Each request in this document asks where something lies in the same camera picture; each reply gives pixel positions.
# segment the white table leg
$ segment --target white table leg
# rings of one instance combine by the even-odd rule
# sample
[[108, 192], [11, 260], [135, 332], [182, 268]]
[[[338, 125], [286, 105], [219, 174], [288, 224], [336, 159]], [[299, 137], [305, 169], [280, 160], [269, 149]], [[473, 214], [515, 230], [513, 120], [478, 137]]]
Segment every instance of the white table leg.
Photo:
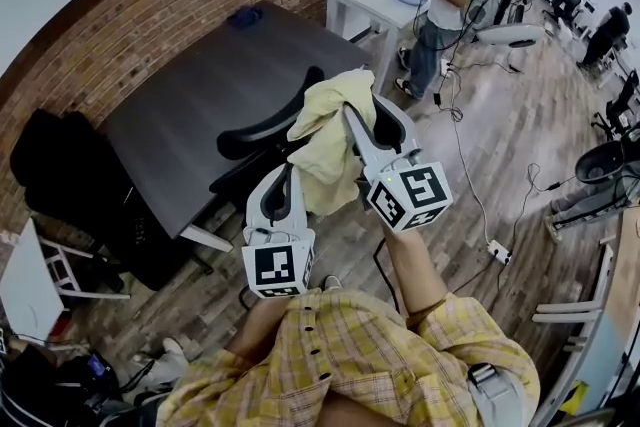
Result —
[[398, 50], [399, 34], [400, 32], [397, 27], [389, 27], [389, 30], [387, 31], [387, 37], [384, 40], [384, 49], [382, 50], [382, 55], [378, 62], [378, 68], [376, 69], [376, 81], [373, 85], [374, 93], [380, 94], [380, 91], [382, 91], [382, 86], [387, 78], [391, 60]]
[[84, 299], [120, 299], [123, 301], [128, 301], [129, 299], [131, 299], [131, 295], [129, 294], [100, 294], [97, 292], [69, 290], [68, 288], [56, 288], [58, 289], [58, 294], [66, 295], [68, 297], [83, 297]]
[[185, 239], [193, 240], [203, 246], [212, 247], [213, 249], [219, 249], [225, 253], [230, 252], [233, 249], [233, 245], [229, 241], [224, 240], [213, 233], [209, 233], [202, 228], [198, 228], [193, 224], [187, 226], [185, 230], [180, 234]]
[[537, 313], [581, 313], [586, 311], [594, 311], [602, 308], [600, 301], [585, 301], [582, 303], [558, 303], [558, 304], [539, 304], [536, 308]]
[[595, 322], [600, 313], [599, 310], [586, 313], [538, 313], [531, 320], [541, 324], [584, 324]]
[[344, 37], [344, 24], [347, 6], [338, 0], [327, 0], [327, 29], [341, 38]]

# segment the red brick wall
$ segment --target red brick wall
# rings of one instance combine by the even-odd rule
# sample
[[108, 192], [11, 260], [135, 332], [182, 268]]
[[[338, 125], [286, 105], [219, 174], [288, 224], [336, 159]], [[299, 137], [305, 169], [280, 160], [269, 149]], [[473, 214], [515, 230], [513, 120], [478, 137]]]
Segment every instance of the red brick wall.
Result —
[[[73, 0], [67, 5], [0, 78], [0, 229], [19, 231], [29, 215], [8, 159], [36, 108], [55, 114], [79, 110], [99, 125], [176, 54], [241, 5], [257, 1]], [[271, 1], [324, 20], [325, 0]], [[86, 242], [82, 234], [40, 220], [49, 236]]]

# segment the office equipment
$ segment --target office equipment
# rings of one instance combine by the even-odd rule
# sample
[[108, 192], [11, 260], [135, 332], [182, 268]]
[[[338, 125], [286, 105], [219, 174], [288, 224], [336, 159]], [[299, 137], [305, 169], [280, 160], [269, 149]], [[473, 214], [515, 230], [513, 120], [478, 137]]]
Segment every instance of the office equipment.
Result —
[[313, 22], [270, 2], [263, 17], [235, 30], [223, 24], [176, 56], [105, 121], [106, 134], [137, 191], [170, 238], [228, 251], [194, 223], [224, 191], [212, 182], [238, 166], [218, 136], [280, 112], [311, 66], [327, 77], [365, 66], [370, 56]]
[[594, 114], [594, 118], [599, 120], [593, 121], [591, 123], [592, 127], [598, 127], [604, 130], [607, 140], [612, 141], [615, 135], [624, 134], [630, 127], [625, 126], [621, 120], [620, 116], [627, 110], [629, 110], [629, 100], [635, 94], [635, 90], [640, 84], [638, 79], [638, 73], [636, 70], [633, 70], [627, 80], [622, 87], [622, 91], [620, 92], [620, 96], [615, 102], [609, 101], [607, 102], [607, 107], [605, 111], [605, 115], [607, 117], [607, 121], [602, 117], [602, 114], [596, 112]]

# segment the chair backrest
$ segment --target chair backrest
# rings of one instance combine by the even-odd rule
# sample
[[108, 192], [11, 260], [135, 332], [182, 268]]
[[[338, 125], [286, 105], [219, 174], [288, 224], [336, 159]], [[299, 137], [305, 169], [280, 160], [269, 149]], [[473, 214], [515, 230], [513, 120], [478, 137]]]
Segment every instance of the chair backrest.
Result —
[[304, 94], [307, 89], [324, 79], [324, 71], [317, 66], [310, 67], [300, 90], [280, 111], [250, 127], [228, 130], [220, 134], [218, 136], [220, 154], [229, 160], [240, 160], [284, 137], [304, 107]]
[[620, 92], [620, 96], [609, 108], [609, 112], [614, 115], [620, 115], [626, 111], [629, 108], [629, 100], [631, 100], [636, 87], [638, 87], [638, 73], [636, 70], [633, 70], [629, 74], [629, 77], [627, 77], [627, 80], [622, 87], [622, 91]]

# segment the white chair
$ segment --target white chair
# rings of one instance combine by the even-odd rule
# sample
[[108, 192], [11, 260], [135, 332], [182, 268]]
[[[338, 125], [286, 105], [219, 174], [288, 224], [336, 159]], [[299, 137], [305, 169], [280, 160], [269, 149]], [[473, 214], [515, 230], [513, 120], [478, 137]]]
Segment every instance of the white chair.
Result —
[[[93, 255], [38, 237], [32, 219], [20, 235], [0, 233], [0, 240], [14, 246], [0, 279], [0, 298], [14, 333], [23, 340], [46, 344], [60, 315], [66, 311], [61, 297], [127, 300], [129, 294], [85, 292], [76, 279], [67, 254]], [[52, 350], [77, 345], [51, 346]]]

